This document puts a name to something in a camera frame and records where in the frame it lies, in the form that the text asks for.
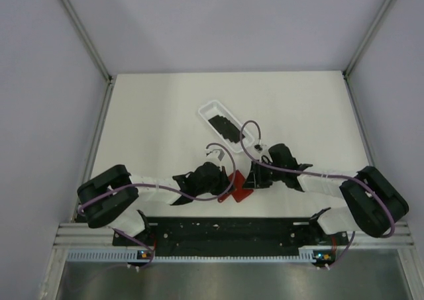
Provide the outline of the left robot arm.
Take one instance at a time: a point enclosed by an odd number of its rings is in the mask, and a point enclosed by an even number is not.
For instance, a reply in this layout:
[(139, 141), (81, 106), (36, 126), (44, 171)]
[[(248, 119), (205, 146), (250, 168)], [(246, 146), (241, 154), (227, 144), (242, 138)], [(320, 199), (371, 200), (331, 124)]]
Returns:
[(225, 168), (212, 162), (166, 179), (135, 177), (119, 164), (78, 188), (78, 213), (85, 217), (90, 228), (109, 227), (141, 245), (150, 237), (148, 221), (142, 212), (145, 203), (180, 206), (211, 201), (232, 192), (233, 183)]

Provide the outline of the white plastic tray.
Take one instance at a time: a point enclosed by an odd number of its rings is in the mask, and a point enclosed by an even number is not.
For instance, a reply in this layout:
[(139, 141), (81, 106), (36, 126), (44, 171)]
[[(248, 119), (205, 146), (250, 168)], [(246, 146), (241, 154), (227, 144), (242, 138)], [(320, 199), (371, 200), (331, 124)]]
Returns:
[(242, 123), (220, 101), (208, 101), (197, 112), (233, 153), (243, 152), (241, 141), (245, 148), (254, 144), (252, 133), (246, 128), (240, 132)]

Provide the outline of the red leather card holder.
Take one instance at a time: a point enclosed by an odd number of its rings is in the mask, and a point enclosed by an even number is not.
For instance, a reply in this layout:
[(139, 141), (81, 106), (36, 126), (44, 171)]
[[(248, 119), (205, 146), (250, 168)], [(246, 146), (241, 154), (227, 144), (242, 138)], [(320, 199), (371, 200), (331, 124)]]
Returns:
[[(241, 201), (245, 200), (247, 197), (249, 197), (254, 190), (253, 189), (245, 189), (243, 187), (246, 178), (243, 176), (243, 174), (236, 170), (235, 174), (235, 181), (233, 183), (233, 190), (224, 194), (222, 197), (218, 198), (218, 202), (222, 203), (229, 197), (232, 197), (237, 203), (240, 203)], [(229, 180), (232, 180), (233, 174), (229, 176)]]

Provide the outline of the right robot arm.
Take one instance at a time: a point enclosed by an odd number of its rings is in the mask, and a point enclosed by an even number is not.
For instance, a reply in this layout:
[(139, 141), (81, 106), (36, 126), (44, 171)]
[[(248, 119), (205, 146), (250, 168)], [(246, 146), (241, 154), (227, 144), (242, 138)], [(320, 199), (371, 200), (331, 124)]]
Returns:
[(374, 238), (394, 233), (395, 224), (409, 212), (409, 205), (399, 191), (374, 166), (341, 174), (325, 172), (312, 164), (300, 164), (285, 144), (269, 148), (256, 144), (246, 189), (266, 189), (277, 182), (300, 193), (318, 193), (344, 200), (342, 207), (323, 207), (312, 219), (309, 236), (324, 244), (333, 234), (361, 230)]

